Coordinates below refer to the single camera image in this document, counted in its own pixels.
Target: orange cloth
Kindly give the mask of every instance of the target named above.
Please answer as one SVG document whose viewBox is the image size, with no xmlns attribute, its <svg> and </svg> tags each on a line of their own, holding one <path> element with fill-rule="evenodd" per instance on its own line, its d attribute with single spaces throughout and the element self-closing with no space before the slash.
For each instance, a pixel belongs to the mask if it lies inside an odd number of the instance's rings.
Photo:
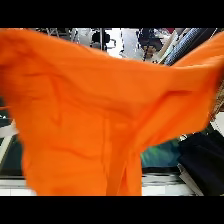
<svg viewBox="0 0 224 224">
<path fill-rule="evenodd" d="M 28 30 L 0 44 L 1 94 L 38 195 L 141 195 L 140 153 L 206 127 L 223 68 L 224 34 L 172 67 Z"/>
</svg>

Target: orange shirt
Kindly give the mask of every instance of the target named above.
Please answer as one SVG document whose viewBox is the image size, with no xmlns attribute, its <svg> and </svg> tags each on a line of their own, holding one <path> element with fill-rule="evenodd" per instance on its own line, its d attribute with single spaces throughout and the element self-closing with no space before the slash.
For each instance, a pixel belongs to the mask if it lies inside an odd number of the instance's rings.
<svg viewBox="0 0 224 224">
<path fill-rule="evenodd" d="M 205 128 L 223 71 L 222 33 L 172 67 L 28 30 L 0 44 L 1 95 L 38 195 L 141 195 L 140 153 Z"/>
</svg>

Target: orange t-shirt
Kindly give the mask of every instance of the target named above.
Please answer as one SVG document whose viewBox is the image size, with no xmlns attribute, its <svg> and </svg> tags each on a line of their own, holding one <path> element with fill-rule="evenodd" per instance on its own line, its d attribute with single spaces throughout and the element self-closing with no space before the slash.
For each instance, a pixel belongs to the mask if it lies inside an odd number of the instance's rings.
<svg viewBox="0 0 224 224">
<path fill-rule="evenodd" d="M 223 33 L 172 67 L 28 30 L 0 44 L 0 92 L 38 195 L 141 195 L 140 153 L 205 128 L 223 71 Z"/>
</svg>

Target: teal fabric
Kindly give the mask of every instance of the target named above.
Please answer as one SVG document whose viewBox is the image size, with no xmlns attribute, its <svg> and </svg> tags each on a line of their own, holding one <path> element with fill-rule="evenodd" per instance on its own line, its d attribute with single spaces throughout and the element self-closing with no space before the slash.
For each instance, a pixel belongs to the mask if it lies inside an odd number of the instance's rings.
<svg viewBox="0 0 224 224">
<path fill-rule="evenodd" d="M 149 147 L 141 154 L 142 167 L 174 167 L 178 164 L 178 139 Z"/>
</svg>

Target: orange fabric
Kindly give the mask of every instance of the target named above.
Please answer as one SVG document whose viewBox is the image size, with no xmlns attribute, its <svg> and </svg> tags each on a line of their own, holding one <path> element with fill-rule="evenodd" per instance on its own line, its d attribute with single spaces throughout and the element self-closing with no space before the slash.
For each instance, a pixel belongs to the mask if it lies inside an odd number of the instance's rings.
<svg viewBox="0 0 224 224">
<path fill-rule="evenodd" d="M 0 44 L 1 94 L 38 195 L 141 195 L 140 152 L 205 128 L 223 68 L 224 34 L 172 67 L 28 30 Z"/>
</svg>

